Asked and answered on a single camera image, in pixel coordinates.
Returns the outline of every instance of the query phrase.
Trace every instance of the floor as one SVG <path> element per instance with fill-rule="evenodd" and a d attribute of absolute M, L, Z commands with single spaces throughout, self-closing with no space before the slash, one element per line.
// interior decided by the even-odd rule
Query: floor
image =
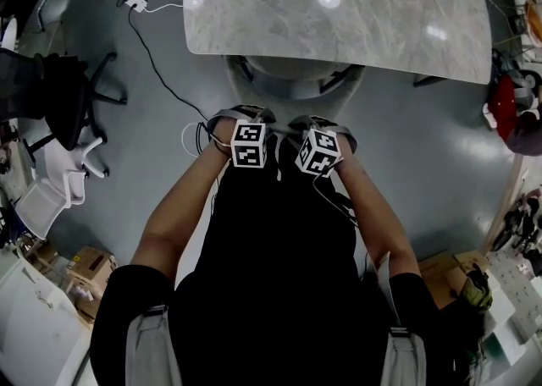
<path fill-rule="evenodd" d="M 108 134 L 98 154 L 108 179 L 87 180 L 86 203 L 63 212 L 50 232 L 64 255 L 93 244 L 127 263 L 145 222 L 192 162 L 180 144 L 183 128 L 198 121 L 159 83 L 147 55 L 128 25 L 128 9 L 116 0 L 53 0 L 46 21 L 62 14 L 69 54 L 93 70 L 106 52 L 119 57 L 98 90 L 125 94 L 125 108 L 98 103 Z M 149 0 L 156 8 L 181 0 Z M 508 37 L 506 23 L 490 8 L 494 41 Z M 191 54 L 185 44 L 183 12 L 166 8 L 133 14 L 168 84 L 211 114 L 237 102 L 220 57 Z M 367 69 L 362 86 L 337 121 L 351 128 L 357 156 L 404 223 L 420 258 L 443 249 L 481 245 L 499 206 L 513 155 L 481 116 L 488 88 L 448 80 L 414 89 L 414 75 Z M 36 126 L 21 125 L 32 136 Z M 195 264 L 208 221 L 181 260 L 181 274 Z"/>

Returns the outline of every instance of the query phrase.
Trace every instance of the marble table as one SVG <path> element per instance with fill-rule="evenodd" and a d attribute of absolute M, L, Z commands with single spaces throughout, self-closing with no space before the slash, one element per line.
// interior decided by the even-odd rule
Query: marble table
<path fill-rule="evenodd" d="M 487 84 L 485 0 L 184 0 L 197 54 L 317 59 Z"/>

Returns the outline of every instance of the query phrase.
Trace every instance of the office chair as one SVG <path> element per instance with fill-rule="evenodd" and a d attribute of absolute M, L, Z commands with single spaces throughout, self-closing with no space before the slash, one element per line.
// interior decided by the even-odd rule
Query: office chair
<path fill-rule="evenodd" d="M 32 146 L 24 141 L 33 168 L 34 152 L 53 139 L 68 151 L 78 143 L 80 132 L 90 125 L 92 134 L 107 142 L 94 117 L 92 101 L 125 105 L 126 99 L 114 100 L 98 94 L 94 88 L 109 61 L 116 59 L 108 53 L 90 80 L 85 76 L 86 63 L 77 57 L 27 58 L 0 48 L 0 122 L 14 119 L 45 118 L 51 134 Z"/>

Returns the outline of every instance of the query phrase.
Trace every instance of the cardboard box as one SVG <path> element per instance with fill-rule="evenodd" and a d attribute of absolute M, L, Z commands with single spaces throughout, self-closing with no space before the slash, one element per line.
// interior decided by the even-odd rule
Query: cardboard box
<path fill-rule="evenodd" d="M 89 328 L 91 331 L 94 329 L 94 318 L 90 318 L 87 316 L 84 312 L 77 311 L 77 317 L 79 318 L 79 321 L 86 327 Z"/>
<path fill-rule="evenodd" d="M 74 284 L 90 290 L 94 297 L 101 299 L 108 285 L 109 276 L 117 268 L 113 255 L 86 246 L 81 249 L 68 265 L 68 275 Z"/>
<path fill-rule="evenodd" d="M 57 258 L 58 252 L 55 251 L 51 242 L 46 241 L 34 252 L 34 255 L 30 259 L 30 264 L 32 264 L 38 272 L 46 273 L 48 269 L 53 267 Z"/>
<path fill-rule="evenodd" d="M 89 301 L 80 297 L 75 302 L 75 308 L 78 312 L 84 313 L 87 317 L 92 320 L 96 319 L 96 314 L 98 313 L 98 308 L 100 307 L 101 299 L 94 299 Z"/>
<path fill-rule="evenodd" d="M 465 273 L 469 273 L 474 270 L 473 264 L 478 264 L 478 267 L 480 267 L 482 272 L 485 272 L 489 267 L 488 260 L 485 259 L 485 256 L 483 256 L 480 251 L 465 252 L 459 255 L 454 255 L 454 258 L 456 258 L 456 261 L 459 263 L 461 269 Z"/>
<path fill-rule="evenodd" d="M 467 275 L 449 252 L 432 256 L 418 265 L 422 278 L 439 309 L 450 305 L 461 294 L 467 282 Z"/>

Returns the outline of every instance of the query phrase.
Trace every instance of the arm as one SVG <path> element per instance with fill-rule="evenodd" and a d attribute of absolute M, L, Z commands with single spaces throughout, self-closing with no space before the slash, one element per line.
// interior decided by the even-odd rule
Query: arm
<path fill-rule="evenodd" d="M 357 224 L 373 262 L 378 266 L 389 252 L 391 277 L 401 273 L 420 275 L 418 261 L 399 218 L 342 135 L 339 135 L 339 146 L 345 160 L 337 167 L 337 173 L 354 204 Z"/>
<path fill-rule="evenodd" d="M 222 119 L 214 134 L 230 143 L 234 128 L 234 120 Z M 131 264 L 155 268 L 175 281 L 180 256 L 196 229 L 214 180 L 227 162 L 228 157 L 213 143 L 205 147 L 152 212 Z"/>

